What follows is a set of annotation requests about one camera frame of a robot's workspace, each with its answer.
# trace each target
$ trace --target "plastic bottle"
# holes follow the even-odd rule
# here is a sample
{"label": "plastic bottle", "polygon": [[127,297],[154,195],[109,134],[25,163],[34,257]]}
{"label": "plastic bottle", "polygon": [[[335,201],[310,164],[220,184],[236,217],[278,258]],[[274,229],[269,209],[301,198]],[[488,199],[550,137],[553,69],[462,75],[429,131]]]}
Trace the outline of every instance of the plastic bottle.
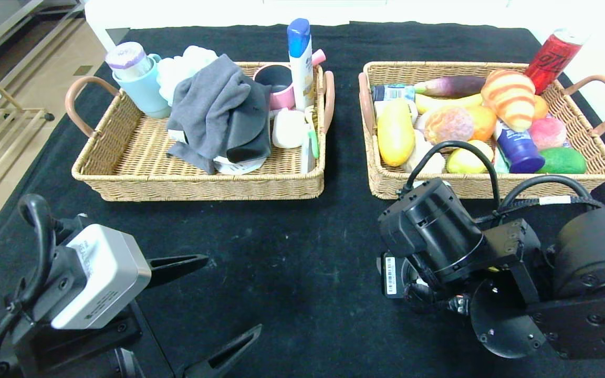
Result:
{"label": "plastic bottle", "polygon": [[386,84],[372,87],[372,101],[390,101],[396,98],[415,100],[415,86],[405,84]]}
{"label": "plastic bottle", "polygon": [[286,28],[286,33],[288,34],[288,59],[291,66],[296,110],[304,112],[306,107],[314,103],[312,34],[309,21],[304,18],[293,20]]}
{"label": "plastic bottle", "polygon": [[545,165],[545,158],[538,154],[528,131],[514,131],[499,120],[494,137],[508,161],[511,174],[532,174]]}
{"label": "plastic bottle", "polygon": [[153,68],[144,48],[136,41],[127,41],[110,50],[105,62],[121,80],[134,80]]}

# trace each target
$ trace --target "black cable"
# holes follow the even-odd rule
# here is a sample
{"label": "black cable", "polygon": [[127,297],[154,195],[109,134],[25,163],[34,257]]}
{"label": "black cable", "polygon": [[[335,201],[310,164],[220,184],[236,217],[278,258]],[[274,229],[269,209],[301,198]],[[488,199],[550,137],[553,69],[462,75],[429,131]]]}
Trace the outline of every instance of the black cable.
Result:
{"label": "black cable", "polygon": [[[599,201],[596,201],[592,198],[571,197],[570,201],[571,201],[571,204],[586,204],[588,206],[592,206],[593,208],[605,207],[605,204],[603,204]],[[529,198],[529,199],[525,199],[525,200],[513,201],[511,206],[504,207],[499,211],[494,211],[490,215],[485,215],[483,217],[474,218],[473,221],[477,224],[494,221],[499,218],[503,218],[508,213],[512,213],[513,211],[521,210],[523,208],[528,208],[531,206],[540,206],[540,198]]]}
{"label": "black cable", "polygon": [[482,163],[485,165],[485,168],[487,168],[487,172],[489,173],[489,179],[492,180],[492,195],[494,196],[494,208],[498,209],[499,205],[501,203],[501,199],[499,196],[499,182],[496,177],[496,170],[494,169],[492,162],[489,161],[489,159],[485,156],[485,154],[482,153],[482,151],[480,151],[478,148],[476,148],[476,146],[473,146],[470,143],[466,143],[466,142],[462,142],[462,141],[444,141],[442,143],[439,143],[439,144],[436,144],[435,146],[433,146],[433,148],[431,148],[426,153],[426,155],[422,158],[420,163],[411,172],[410,176],[408,177],[408,181],[406,181],[405,185],[403,186],[403,193],[412,191],[412,185],[415,181],[415,177],[417,177],[417,175],[422,171],[422,169],[424,168],[426,163],[429,161],[429,159],[436,152],[438,152],[444,148],[466,149],[466,150],[472,152],[478,158],[480,158]]}
{"label": "black cable", "polygon": [[581,196],[583,198],[591,198],[590,192],[588,192],[588,190],[585,189],[584,186],[582,186],[578,181],[574,179],[562,175],[539,175],[524,180],[523,182],[520,182],[518,186],[514,187],[513,190],[507,194],[506,198],[504,198],[504,201],[502,201],[501,206],[499,206],[498,208],[498,211],[500,212],[503,209],[509,207],[511,203],[515,200],[515,198],[517,198],[520,193],[522,193],[529,187],[538,184],[544,184],[546,182],[557,182],[559,184],[564,184],[573,189],[573,191],[576,192],[578,196]]}
{"label": "black cable", "polygon": [[38,243],[38,263],[29,285],[7,307],[7,313],[0,318],[0,349],[6,332],[14,325],[20,313],[38,299],[50,272],[51,254],[55,249],[55,221],[50,216],[46,200],[38,194],[26,194],[17,204],[20,215],[34,226]]}

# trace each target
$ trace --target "barcode label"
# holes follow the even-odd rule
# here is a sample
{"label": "barcode label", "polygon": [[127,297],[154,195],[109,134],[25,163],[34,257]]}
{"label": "barcode label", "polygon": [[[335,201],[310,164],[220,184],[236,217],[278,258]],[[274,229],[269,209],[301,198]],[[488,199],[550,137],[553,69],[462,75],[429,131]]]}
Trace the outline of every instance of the barcode label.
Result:
{"label": "barcode label", "polygon": [[538,204],[567,204],[571,203],[571,196],[547,196],[540,197]]}
{"label": "barcode label", "polygon": [[384,259],[384,270],[387,273],[387,295],[396,294],[396,258]]}
{"label": "barcode label", "polygon": [[384,100],[394,100],[405,95],[405,88],[385,88]]}

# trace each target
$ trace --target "wicker basket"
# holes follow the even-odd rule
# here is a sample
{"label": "wicker basket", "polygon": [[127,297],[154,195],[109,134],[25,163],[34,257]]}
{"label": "wicker basket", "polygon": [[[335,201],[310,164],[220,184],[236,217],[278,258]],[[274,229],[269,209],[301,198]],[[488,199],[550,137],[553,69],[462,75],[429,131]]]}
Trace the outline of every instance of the wicker basket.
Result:
{"label": "wicker basket", "polygon": [[[268,62],[237,63],[252,76]],[[94,131],[74,110],[77,93],[88,83],[106,88],[114,99]],[[67,114],[89,137],[72,176],[86,182],[106,201],[250,201],[315,198],[324,191],[326,132],[333,117],[335,89],[332,72],[315,70],[314,122],[319,139],[319,158],[314,170],[300,169],[300,148],[279,149],[258,170],[245,175],[209,175],[175,157],[166,156],[173,141],[166,119],[149,118],[124,91],[97,77],[83,77],[67,92]]]}
{"label": "wicker basket", "polygon": [[[384,164],[380,158],[370,86],[388,83],[414,84],[419,81],[453,75],[486,77],[495,69],[511,69],[522,72],[526,67],[526,64],[485,62],[370,62],[366,64],[363,73],[359,75],[359,98],[363,117],[363,138],[366,143],[366,158],[368,161],[368,184],[372,194],[382,199],[397,198],[396,191],[403,187],[408,179],[408,174],[400,167],[390,167]],[[587,161],[588,170],[585,174],[567,176],[578,180],[590,191],[605,182],[605,145],[599,137],[605,131],[605,122],[593,129],[570,95],[593,80],[605,83],[605,77],[591,76],[570,88],[564,89],[559,81],[555,81],[542,94],[550,106],[550,113],[566,124],[568,139],[573,148],[580,151]],[[520,182],[535,175],[499,174],[499,189],[502,196],[506,195]],[[421,180],[432,179],[433,177],[441,177],[449,182],[461,198],[492,198],[489,174],[443,173],[439,175],[418,175],[418,179]],[[550,183],[530,187],[521,194],[520,198],[537,198],[571,193],[573,192],[568,187]]]}

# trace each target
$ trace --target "toy croissant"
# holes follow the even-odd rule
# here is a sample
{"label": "toy croissant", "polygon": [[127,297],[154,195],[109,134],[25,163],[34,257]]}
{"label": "toy croissant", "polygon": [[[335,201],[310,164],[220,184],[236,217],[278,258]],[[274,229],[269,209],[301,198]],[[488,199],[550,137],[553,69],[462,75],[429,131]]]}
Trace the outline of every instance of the toy croissant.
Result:
{"label": "toy croissant", "polygon": [[485,105],[518,132],[531,127],[536,104],[535,92],[531,79],[506,69],[492,71],[480,91]]}

